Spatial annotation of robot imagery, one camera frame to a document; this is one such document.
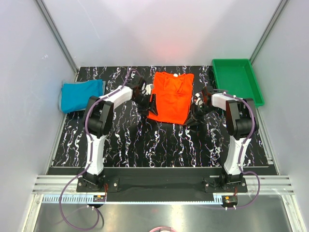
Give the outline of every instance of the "black marble surface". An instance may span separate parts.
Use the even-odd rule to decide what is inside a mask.
[[[152,83],[155,72],[193,73],[194,93],[209,82],[215,87],[211,66],[135,67]],[[77,81],[103,79],[106,92],[124,81],[127,67],[82,67]],[[82,124],[83,111],[66,117],[52,166],[85,166],[87,140]],[[206,116],[197,132],[185,126],[155,122],[141,116],[137,106],[127,101],[114,111],[112,130],[104,147],[106,167],[214,167],[226,160],[229,135],[225,117],[218,109]],[[256,133],[247,149],[245,166],[268,166],[262,141]]]

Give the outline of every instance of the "floor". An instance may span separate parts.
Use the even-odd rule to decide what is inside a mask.
[[[215,87],[211,66],[135,67],[148,83],[155,72],[193,73],[194,93],[206,84]],[[106,92],[124,81],[127,67],[82,67],[77,81],[106,81]],[[67,114],[54,167],[85,166],[87,142],[82,124],[83,111]],[[185,126],[160,123],[137,113],[134,102],[116,108],[112,131],[104,149],[106,167],[217,167],[227,157],[229,135],[222,110],[206,116],[206,123],[191,131]],[[259,134],[255,134],[246,153],[245,166],[268,166]]]
[[[251,199],[239,196],[239,205]],[[93,231],[148,232],[158,226],[170,226],[177,232],[291,232],[280,196],[259,196],[248,208],[225,211],[217,205],[103,205],[100,219]],[[82,204],[63,204],[70,223],[87,228],[97,220],[95,212]],[[43,203],[35,232],[73,232],[62,221],[58,204]]]

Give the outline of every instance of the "aluminum frame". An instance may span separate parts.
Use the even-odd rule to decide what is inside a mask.
[[[69,63],[71,69],[73,70],[73,72],[76,74],[79,70],[79,68],[76,66],[74,59],[72,58],[68,48],[66,47],[45,3],[43,0],[34,0],[35,3],[37,4],[40,12],[42,13],[49,29],[51,30],[57,44],[59,45],[64,57],[66,58],[67,62]]]
[[[45,194],[59,194],[63,187],[71,180],[73,175],[59,176],[59,175],[40,175],[37,178],[36,184],[33,189],[33,198],[31,207],[28,211],[27,219],[23,227],[23,232],[33,232],[35,224],[38,218],[39,210],[43,202]],[[257,180],[255,176],[245,176],[248,193],[239,193],[239,195],[253,195],[257,190]],[[285,175],[261,175],[259,176],[261,181],[261,195],[279,195],[283,200],[283,204],[291,225],[293,232],[306,232],[306,227],[302,216],[300,214],[295,195],[291,186],[291,182],[288,176]],[[73,181],[67,188],[67,195],[85,194],[76,192],[77,180]]]
[[[251,57],[250,57],[250,62],[253,65],[255,62],[255,59],[257,57],[257,55],[260,53],[266,39],[268,38],[269,34],[271,33],[271,31],[273,30],[276,22],[278,21],[280,15],[282,14],[284,8],[286,7],[287,3],[289,2],[289,0],[281,0],[274,12],[274,14],[272,15],[268,25],[266,26],[259,42],[257,43]]]

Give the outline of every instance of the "metal plate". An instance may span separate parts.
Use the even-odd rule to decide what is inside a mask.
[[[104,179],[104,183],[107,184],[108,189],[107,192],[117,192],[118,186],[119,186],[119,178],[117,177],[108,177]],[[78,180],[77,192],[102,192],[104,191],[104,188],[97,188],[96,186],[87,183],[87,182],[81,182]]]
[[[205,192],[206,193],[231,193],[234,194],[235,188],[231,189],[222,189],[219,186],[213,186],[212,183],[214,183],[215,180],[218,180],[218,177],[207,177],[204,178],[204,181],[209,183],[208,185],[205,184]],[[248,192],[247,189],[247,183],[245,178],[241,180],[241,183],[237,185],[237,192]]]

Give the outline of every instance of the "enclosure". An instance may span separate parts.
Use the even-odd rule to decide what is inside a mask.
[[[244,171],[259,175],[257,201],[217,210],[223,194],[199,185],[220,175],[228,156],[223,111],[209,113],[196,133],[150,121],[127,101],[114,110],[105,142],[113,191],[105,192],[94,231],[307,231],[308,7],[303,0],[2,1],[2,231],[75,231],[60,222],[57,202],[87,164],[87,138],[84,111],[59,110],[64,83],[103,80],[108,94],[134,68],[147,83],[156,72],[191,73],[197,93],[227,82],[219,83],[225,71],[214,59],[246,60],[262,96],[244,161]],[[230,77],[240,85],[237,74]],[[259,186],[244,177],[239,205]],[[68,185],[63,211],[72,224],[91,227],[97,216],[76,212],[85,206],[77,198],[94,194],[77,186]]]

